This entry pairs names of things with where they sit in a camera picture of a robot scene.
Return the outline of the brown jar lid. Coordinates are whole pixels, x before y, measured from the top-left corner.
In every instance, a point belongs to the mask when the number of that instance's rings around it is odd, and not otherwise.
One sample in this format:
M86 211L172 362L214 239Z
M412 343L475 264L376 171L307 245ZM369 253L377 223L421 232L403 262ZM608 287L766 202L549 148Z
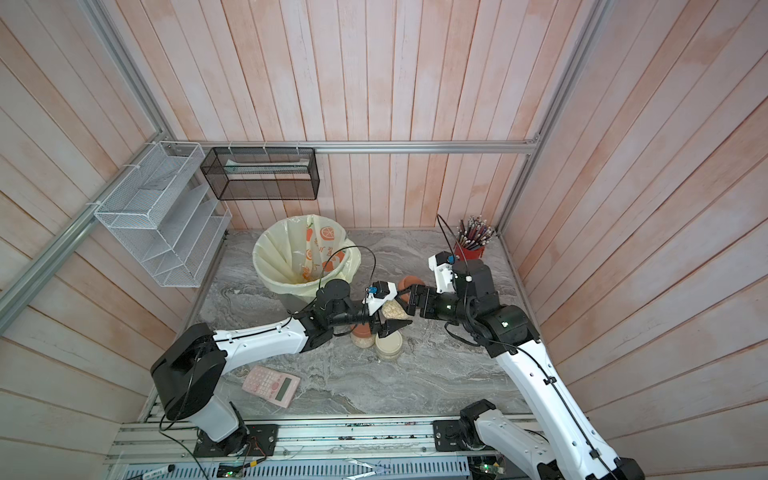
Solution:
M398 291L400 292L399 299L408 303L410 300L410 287L412 285L424 285L425 282L414 275L408 275L404 277L399 283L398 283Z

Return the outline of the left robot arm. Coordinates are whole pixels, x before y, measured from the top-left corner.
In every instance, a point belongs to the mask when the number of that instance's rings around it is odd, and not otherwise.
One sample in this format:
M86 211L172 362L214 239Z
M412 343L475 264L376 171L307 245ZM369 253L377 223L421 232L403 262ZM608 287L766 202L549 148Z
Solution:
M184 420L198 429L198 439L218 456L233 456L252 443L236 408L216 395L222 376L260 360L314 350L334 337L337 326L366 325L385 338L409 325L416 295L391 282L375 282L364 299L354 301L350 285L331 280L315 299L285 320L245 330L190 326L150 369L165 418Z

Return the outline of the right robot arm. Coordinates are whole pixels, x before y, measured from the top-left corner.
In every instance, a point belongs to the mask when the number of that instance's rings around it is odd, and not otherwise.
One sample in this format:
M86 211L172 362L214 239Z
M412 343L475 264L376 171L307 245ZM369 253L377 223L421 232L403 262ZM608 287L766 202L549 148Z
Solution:
M460 412L460 443L492 448L531 479L642 479L636 460L619 456L590 423L553 366L531 319L499 300L490 268L449 252L429 259L432 287L413 285L407 312L460 325L512 379L541 431L531 433L481 399Z

